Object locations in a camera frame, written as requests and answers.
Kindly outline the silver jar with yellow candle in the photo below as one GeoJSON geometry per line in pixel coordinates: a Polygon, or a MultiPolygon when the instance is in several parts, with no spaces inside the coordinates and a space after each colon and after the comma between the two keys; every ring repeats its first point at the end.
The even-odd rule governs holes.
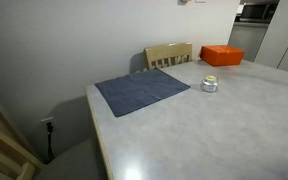
{"type": "Polygon", "coordinates": [[[201,81],[200,87],[205,92],[214,93],[218,87],[218,78],[216,76],[207,75],[201,81]]]}

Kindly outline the black kitchen appliance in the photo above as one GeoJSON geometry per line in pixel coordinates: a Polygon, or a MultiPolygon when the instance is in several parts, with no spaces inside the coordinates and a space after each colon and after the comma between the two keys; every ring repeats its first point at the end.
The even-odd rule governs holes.
{"type": "Polygon", "coordinates": [[[273,3],[247,3],[244,5],[241,17],[244,19],[268,20],[276,11],[277,5],[273,3]]]}

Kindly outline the dark blue cloth mat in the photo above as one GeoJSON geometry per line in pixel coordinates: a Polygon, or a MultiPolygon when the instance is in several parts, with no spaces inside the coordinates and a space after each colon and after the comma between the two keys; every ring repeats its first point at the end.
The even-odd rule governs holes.
{"type": "Polygon", "coordinates": [[[96,83],[115,117],[121,117],[190,88],[167,73],[153,69],[96,83]]]}

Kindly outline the white wall power outlet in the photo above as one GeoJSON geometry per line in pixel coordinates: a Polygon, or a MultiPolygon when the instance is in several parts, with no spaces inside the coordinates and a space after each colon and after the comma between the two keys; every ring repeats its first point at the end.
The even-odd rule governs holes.
{"type": "Polygon", "coordinates": [[[56,119],[54,117],[48,117],[48,118],[42,119],[40,120],[40,122],[43,124],[43,127],[45,127],[46,130],[47,130],[47,124],[51,123],[53,126],[53,130],[55,130],[56,119]]]}

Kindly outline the orange cardboard box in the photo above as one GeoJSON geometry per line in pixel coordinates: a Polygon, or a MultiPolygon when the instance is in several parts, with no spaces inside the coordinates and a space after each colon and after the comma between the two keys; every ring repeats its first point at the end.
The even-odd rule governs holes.
{"type": "Polygon", "coordinates": [[[200,58],[212,66],[239,65],[244,51],[228,45],[202,46],[200,58]]]}

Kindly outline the light wooden chair near left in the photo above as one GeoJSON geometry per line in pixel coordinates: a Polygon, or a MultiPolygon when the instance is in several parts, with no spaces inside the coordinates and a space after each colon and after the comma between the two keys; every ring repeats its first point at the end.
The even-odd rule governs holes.
{"type": "Polygon", "coordinates": [[[44,168],[0,104],[0,180],[33,180],[44,168]]]}

